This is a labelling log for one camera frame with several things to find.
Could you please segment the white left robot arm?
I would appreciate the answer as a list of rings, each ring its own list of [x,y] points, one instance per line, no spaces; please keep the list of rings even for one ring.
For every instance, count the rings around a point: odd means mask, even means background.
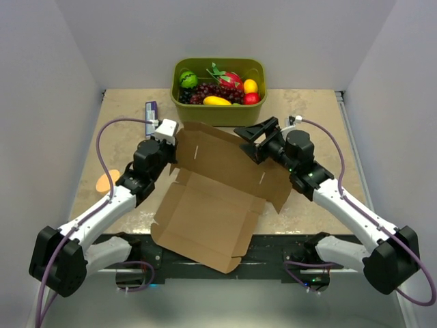
[[[62,297],[75,293],[91,274],[86,251],[109,226],[153,192],[167,164],[176,162],[177,144],[176,137],[162,133],[140,142],[113,191],[60,228],[46,226],[40,230],[29,274]]]

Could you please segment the brown cardboard box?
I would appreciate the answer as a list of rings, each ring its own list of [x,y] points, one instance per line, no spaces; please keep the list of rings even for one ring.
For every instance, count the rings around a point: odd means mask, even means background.
[[[176,135],[178,174],[156,211],[152,240],[189,255],[199,247],[245,255],[266,203],[279,212],[292,190],[288,171],[271,159],[257,165],[236,135],[187,122]]]

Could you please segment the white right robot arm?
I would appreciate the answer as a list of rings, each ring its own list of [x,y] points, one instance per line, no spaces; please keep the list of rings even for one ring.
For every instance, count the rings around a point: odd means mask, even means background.
[[[314,269],[326,262],[362,271],[378,292],[389,295],[418,270],[419,238],[409,226],[398,228],[360,203],[314,157],[310,135],[296,128],[300,116],[291,116],[285,128],[276,117],[259,124],[235,128],[243,139],[241,149],[257,164],[272,159],[284,167],[292,187],[315,202],[354,233],[361,245],[349,245],[321,233],[304,252]]]

